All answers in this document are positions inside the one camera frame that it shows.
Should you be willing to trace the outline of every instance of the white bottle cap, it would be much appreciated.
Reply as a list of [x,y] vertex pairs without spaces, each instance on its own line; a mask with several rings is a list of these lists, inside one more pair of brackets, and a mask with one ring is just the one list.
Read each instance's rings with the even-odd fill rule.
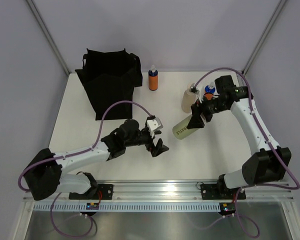
[[151,68],[150,68],[150,70],[151,70],[151,72],[153,72],[153,73],[154,73],[154,72],[156,71],[156,67],[155,67],[155,65],[152,65],[152,66],[151,66]]
[[212,82],[210,82],[210,84],[209,84],[209,89],[214,89],[214,87],[215,87],[215,83],[212,81]]

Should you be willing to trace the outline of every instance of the bottle label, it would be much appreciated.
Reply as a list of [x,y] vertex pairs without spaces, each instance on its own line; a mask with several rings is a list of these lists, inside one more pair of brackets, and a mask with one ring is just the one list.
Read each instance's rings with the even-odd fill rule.
[[177,131],[176,134],[180,135],[181,133],[183,133],[185,130],[188,130],[188,128],[185,126],[184,128],[182,128],[181,130]]

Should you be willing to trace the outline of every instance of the metal frame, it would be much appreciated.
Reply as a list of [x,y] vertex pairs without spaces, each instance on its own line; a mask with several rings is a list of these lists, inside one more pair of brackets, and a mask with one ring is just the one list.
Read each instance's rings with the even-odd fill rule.
[[71,71],[69,70],[66,61],[64,60],[64,58],[62,57],[56,43],[54,42],[42,16],[40,15],[40,12],[36,6],[36,4],[34,3],[33,0],[25,0],[25,2],[27,3],[29,9],[32,12],[32,15],[34,16],[36,22],[39,24],[39,27],[42,31],[42,33],[44,34],[46,40],[48,41],[54,55],[56,56],[57,60],[59,61],[59,63],[61,64],[63,71],[65,72],[65,74],[67,76],[69,76],[69,74],[71,73]]
[[[256,56],[258,55],[259,51],[261,50],[264,42],[266,41],[266,39],[269,36],[269,33],[271,32],[271,30],[273,29],[274,24],[276,23],[276,21],[278,20],[278,17],[281,15],[284,7],[286,6],[286,4],[288,3],[289,0],[279,0],[276,8],[274,9],[268,23],[265,26],[265,29],[263,30],[256,46],[254,47],[254,49],[252,50],[252,53],[248,59],[248,61],[246,62],[244,68],[242,69],[243,74],[247,74],[249,68],[251,67],[251,65],[253,64]],[[64,60],[63,56],[61,55],[56,43],[54,42],[52,35],[50,34],[44,19],[42,18],[39,9],[37,8],[36,4],[34,3],[34,0],[25,0],[25,2],[27,3],[28,7],[30,8],[35,20],[37,21],[37,23],[39,24],[42,33],[44,34],[46,40],[48,41],[52,51],[54,52],[56,58],[58,59],[58,61],[60,62],[64,72],[67,74],[67,76],[69,76],[69,74],[71,73],[71,70],[68,68],[66,61]]]
[[249,71],[251,65],[254,63],[256,56],[258,55],[258,53],[260,52],[262,46],[264,45],[266,39],[269,36],[269,33],[271,32],[271,30],[273,29],[273,26],[275,25],[275,23],[277,22],[279,16],[281,15],[281,13],[283,12],[283,9],[285,8],[285,6],[287,5],[289,0],[280,0],[274,10],[274,12],[272,13],[268,23],[265,26],[265,29],[263,30],[257,44],[255,45],[247,63],[245,64],[242,72],[243,74],[247,74],[247,72]]
[[[230,200],[202,200],[197,183],[202,180],[163,180],[163,181],[99,181],[100,184],[113,184],[112,200],[104,200],[102,212],[218,212],[219,203]],[[205,184],[215,183],[216,180],[204,181]],[[276,182],[288,186],[287,182]],[[300,240],[300,218],[297,212],[293,195],[290,190],[257,186],[245,190],[246,200],[239,202],[280,202],[289,230],[294,240]],[[24,240],[33,211],[48,211],[56,194],[44,201],[35,202],[30,193],[24,198],[24,208],[18,221],[14,240]],[[76,212],[81,206],[89,203],[88,200],[69,200],[68,194],[61,194],[56,201],[60,205],[56,211]],[[74,210],[62,207],[64,205],[76,206]],[[154,206],[152,209],[142,209],[142,206]],[[191,206],[208,206],[191,209]]]
[[[61,55],[56,43],[54,42],[34,0],[25,0],[31,13],[33,14],[35,20],[37,21],[42,33],[47,39],[52,51],[54,52],[56,58],[61,64],[64,72],[68,76],[71,71],[69,70],[66,61]],[[262,49],[266,39],[269,37],[275,23],[277,22],[279,16],[283,12],[283,9],[287,5],[288,0],[279,0],[278,4],[273,11],[264,31],[262,32],[255,48],[253,49],[247,63],[245,64],[242,73],[247,74],[251,65],[253,64],[256,56]],[[218,202],[226,203],[226,200],[217,201],[205,201],[201,199],[200,191],[196,188],[196,183],[202,182],[202,180],[166,180],[166,181],[100,181],[100,183],[114,184],[113,188],[113,199],[111,201],[104,201],[106,204],[133,204],[137,205],[140,203],[151,203],[158,206],[164,205],[165,203],[174,203],[176,205],[180,204],[215,204]],[[215,183],[215,180],[205,180],[204,183]],[[288,185],[286,182],[279,182],[282,185]],[[297,208],[294,203],[293,195],[291,191],[284,189],[274,189],[268,187],[253,187],[246,189],[246,200],[241,200],[244,202],[281,202],[282,209],[284,211],[285,218],[288,223],[291,235],[293,239],[300,240],[300,217]],[[55,196],[51,196],[46,199],[49,203]],[[28,230],[29,222],[34,211],[34,207],[37,203],[34,202],[30,193],[27,193],[23,199],[23,210],[19,217],[17,227],[13,234],[14,240],[24,240],[26,232]],[[62,194],[57,202],[68,202],[73,203],[73,200],[68,199],[67,194]]]

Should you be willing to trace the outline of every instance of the beige bottle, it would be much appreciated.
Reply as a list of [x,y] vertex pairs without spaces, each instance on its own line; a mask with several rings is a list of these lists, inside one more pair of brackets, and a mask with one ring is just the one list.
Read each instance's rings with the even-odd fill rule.
[[188,137],[190,134],[193,134],[195,131],[197,131],[199,128],[192,128],[188,129],[188,123],[190,122],[192,115],[186,117],[183,119],[181,122],[179,122],[177,125],[175,125],[172,128],[173,135],[181,140],[184,139],[185,137]]
[[183,98],[181,101],[181,109],[186,114],[191,113],[191,105],[196,101],[196,94],[190,91],[191,83],[187,86],[187,89],[184,91]]

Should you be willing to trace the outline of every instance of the orange bottle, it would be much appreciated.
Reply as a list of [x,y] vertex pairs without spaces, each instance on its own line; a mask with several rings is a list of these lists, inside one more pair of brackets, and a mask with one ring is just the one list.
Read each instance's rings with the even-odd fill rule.
[[156,70],[155,65],[151,66],[151,69],[149,70],[149,89],[151,91],[155,91],[158,89],[158,71]]

